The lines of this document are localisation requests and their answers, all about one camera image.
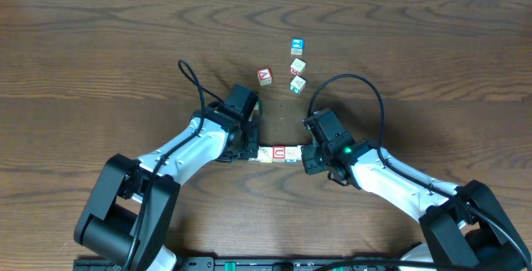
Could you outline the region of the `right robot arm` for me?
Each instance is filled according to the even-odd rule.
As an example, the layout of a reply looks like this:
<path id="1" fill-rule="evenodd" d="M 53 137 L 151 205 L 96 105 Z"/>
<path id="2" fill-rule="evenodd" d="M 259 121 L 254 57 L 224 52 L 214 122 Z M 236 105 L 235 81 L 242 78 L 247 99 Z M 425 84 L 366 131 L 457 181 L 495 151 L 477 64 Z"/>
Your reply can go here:
<path id="1" fill-rule="evenodd" d="M 341 186 L 382 197 L 413 218 L 425 241 L 404 258 L 433 270 L 531 268 L 531 255 L 491 189 L 472 180 L 460 186 L 399 161 L 370 140 L 354 140 L 329 110 L 303 120 L 313 142 L 302 150 L 308 175 L 325 172 Z"/>

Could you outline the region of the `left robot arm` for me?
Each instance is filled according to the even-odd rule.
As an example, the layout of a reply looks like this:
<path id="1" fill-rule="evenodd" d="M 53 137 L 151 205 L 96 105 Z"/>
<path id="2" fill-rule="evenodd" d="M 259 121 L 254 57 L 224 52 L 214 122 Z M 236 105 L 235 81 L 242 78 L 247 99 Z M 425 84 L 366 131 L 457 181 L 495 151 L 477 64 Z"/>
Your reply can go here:
<path id="1" fill-rule="evenodd" d="M 120 270 L 173 269 L 178 259 L 165 240 L 181 186 L 232 147 L 251 146 L 249 117 L 258 100 L 236 85 L 160 148 L 136 159 L 113 155 L 76 224 L 75 242 Z"/>

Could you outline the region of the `red U wooden block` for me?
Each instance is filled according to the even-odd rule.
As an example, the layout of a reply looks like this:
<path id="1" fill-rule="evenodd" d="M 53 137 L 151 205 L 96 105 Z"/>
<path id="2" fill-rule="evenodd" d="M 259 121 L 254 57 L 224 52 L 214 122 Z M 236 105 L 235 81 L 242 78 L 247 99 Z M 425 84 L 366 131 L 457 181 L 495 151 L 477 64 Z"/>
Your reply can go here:
<path id="1" fill-rule="evenodd" d="M 286 160 L 286 147 L 276 145 L 273 147 L 273 162 L 284 162 Z"/>

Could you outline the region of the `plain cream wooden block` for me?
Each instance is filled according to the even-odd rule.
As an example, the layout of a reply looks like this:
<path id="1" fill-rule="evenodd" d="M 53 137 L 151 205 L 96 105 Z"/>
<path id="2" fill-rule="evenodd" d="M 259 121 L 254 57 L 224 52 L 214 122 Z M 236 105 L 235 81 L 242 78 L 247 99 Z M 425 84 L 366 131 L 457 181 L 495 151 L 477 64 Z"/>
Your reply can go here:
<path id="1" fill-rule="evenodd" d="M 298 145 L 297 146 L 297 156 L 298 156 L 297 158 L 298 158 L 298 160 L 302 160 L 302 148 L 303 148 L 302 145 Z"/>

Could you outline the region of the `blue-edged number 3 block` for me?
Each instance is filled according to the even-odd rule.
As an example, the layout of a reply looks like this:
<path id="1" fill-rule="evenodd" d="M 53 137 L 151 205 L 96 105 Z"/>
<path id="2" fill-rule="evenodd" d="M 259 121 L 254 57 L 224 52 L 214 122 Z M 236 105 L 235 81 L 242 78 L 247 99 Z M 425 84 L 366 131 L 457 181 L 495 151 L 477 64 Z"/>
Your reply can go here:
<path id="1" fill-rule="evenodd" d="M 285 147 L 285 161 L 287 163 L 297 163 L 299 158 L 299 148 L 297 146 Z"/>

